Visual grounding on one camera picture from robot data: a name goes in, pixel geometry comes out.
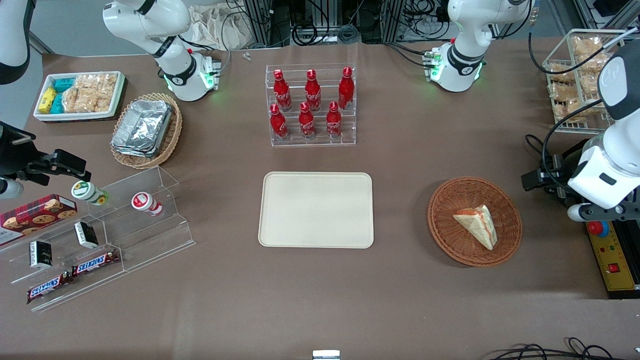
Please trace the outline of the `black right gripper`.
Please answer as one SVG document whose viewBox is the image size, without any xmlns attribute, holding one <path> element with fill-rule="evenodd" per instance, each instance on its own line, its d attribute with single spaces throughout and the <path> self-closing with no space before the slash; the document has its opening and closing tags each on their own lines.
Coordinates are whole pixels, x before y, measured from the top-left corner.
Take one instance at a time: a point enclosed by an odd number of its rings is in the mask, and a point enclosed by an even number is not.
<svg viewBox="0 0 640 360">
<path fill-rule="evenodd" d="M 87 171 L 84 159 L 62 149 L 55 149 L 53 153 L 46 153 L 39 158 L 34 134 L 3 121 L 0 127 L 1 177 L 16 180 L 18 173 L 22 172 L 24 182 L 49 183 L 50 176 L 62 175 L 90 182 L 92 173 Z M 27 167 L 38 159 L 39 167 Z"/>
</svg>

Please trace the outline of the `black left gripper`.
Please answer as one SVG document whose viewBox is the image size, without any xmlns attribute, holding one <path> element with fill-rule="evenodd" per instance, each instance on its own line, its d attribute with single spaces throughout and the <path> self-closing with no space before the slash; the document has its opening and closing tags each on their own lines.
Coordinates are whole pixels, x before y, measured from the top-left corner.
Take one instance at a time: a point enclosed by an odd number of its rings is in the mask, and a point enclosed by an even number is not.
<svg viewBox="0 0 640 360">
<path fill-rule="evenodd" d="M 584 198 L 570 188 L 569 179 L 578 168 L 582 150 L 567 150 L 563 153 L 551 154 L 544 151 L 545 168 L 550 174 L 538 168 L 521 176 L 521 186 L 525 192 L 544 188 L 547 194 L 553 195 L 559 202 L 581 202 Z"/>
</svg>

